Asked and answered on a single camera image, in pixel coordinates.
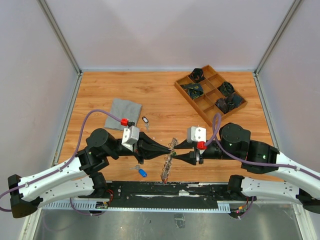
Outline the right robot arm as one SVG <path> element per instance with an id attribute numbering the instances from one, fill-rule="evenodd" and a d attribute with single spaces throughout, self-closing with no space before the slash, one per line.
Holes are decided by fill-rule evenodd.
<path id="1" fill-rule="evenodd" d="M 190 127 L 187 139 L 177 149 L 193 150 L 179 154 L 175 159 L 191 165 L 205 160 L 236 160 L 241 168 L 256 175 L 270 175 L 282 182 L 263 181 L 241 175 L 232 175 L 226 188 L 232 200 L 248 197 L 283 199 L 302 205 L 312 213 L 320 212 L 320 174 L 287 157 L 277 148 L 251 139 L 251 132 L 240 125 L 214 124 L 213 136 L 206 140 L 202 128 Z"/>

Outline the metal key ring disc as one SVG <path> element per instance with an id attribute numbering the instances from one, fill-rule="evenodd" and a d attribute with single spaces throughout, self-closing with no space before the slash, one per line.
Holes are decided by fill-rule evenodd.
<path id="1" fill-rule="evenodd" d="M 163 185 L 167 184 L 168 182 L 168 178 L 172 168 L 173 157 L 177 154 L 175 150 L 175 146 L 177 145 L 178 145 L 178 140 L 176 138 L 173 138 L 171 140 L 171 143 L 168 145 L 170 152 L 164 158 L 165 162 L 160 175 Z"/>

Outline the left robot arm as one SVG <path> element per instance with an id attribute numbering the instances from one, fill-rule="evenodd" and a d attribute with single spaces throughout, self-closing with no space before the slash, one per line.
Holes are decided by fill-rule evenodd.
<path id="1" fill-rule="evenodd" d="M 8 177 L 9 212 L 15 219 L 29 216 L 46 204 L 69 198 L 103 198 L 112 195 L 100 172 L 109 158 L 133 156 L 139 164 L 170 153 L 168 147 L 136 127 L 125 129 L 122 138 L 98 128 L 85 140 L 86 146 L 70 159 L 34 175 Z"/>

